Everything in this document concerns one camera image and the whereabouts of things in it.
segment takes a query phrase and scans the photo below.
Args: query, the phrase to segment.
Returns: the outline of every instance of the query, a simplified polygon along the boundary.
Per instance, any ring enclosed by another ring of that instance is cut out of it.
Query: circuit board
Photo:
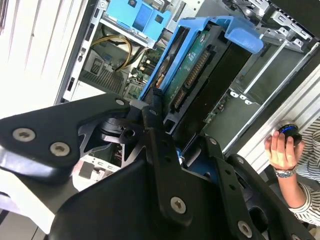
[[[182,61],[163,96],[166,110],[177,109],[188,95],[189,89],[210,55],[204,49],[209,36],[208,31],[202,31],[191,46],[186,58]]]

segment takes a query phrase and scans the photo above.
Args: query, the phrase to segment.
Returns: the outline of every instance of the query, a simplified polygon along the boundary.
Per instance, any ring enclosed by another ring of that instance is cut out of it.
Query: black knob
[[[285,135],[285,143],[287,143],[288,137],[293,138],[293,145],[297,146],[302,141],[302,136],[299,133],[298,126],[292,121],[284,120],[279,122],[272,131],[272,134],[275,131],[283,133]]]

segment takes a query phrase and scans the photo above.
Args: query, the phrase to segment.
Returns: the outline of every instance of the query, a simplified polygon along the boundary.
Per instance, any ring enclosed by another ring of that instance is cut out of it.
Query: blue plastic bracket
[[[255,25],[243,17],[216,16],[212,22],[224,28],[226,39],[252,54],[257,54],[264,47]]]

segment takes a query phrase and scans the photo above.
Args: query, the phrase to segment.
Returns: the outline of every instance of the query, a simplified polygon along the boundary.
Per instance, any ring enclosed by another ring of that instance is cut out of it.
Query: white wall
[[[0,35],[0,119],[54,104],[88,0],[9,0]]]

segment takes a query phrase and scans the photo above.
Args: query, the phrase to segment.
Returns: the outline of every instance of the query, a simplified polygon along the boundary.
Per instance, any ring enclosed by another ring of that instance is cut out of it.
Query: person
[[[276,131],[265,142],[265,152],[273,166],[283,198],[301,221],[320,226],[320,190],[298,182],[297,174],[320,182],[320,117],[303,133],[303,141]]]

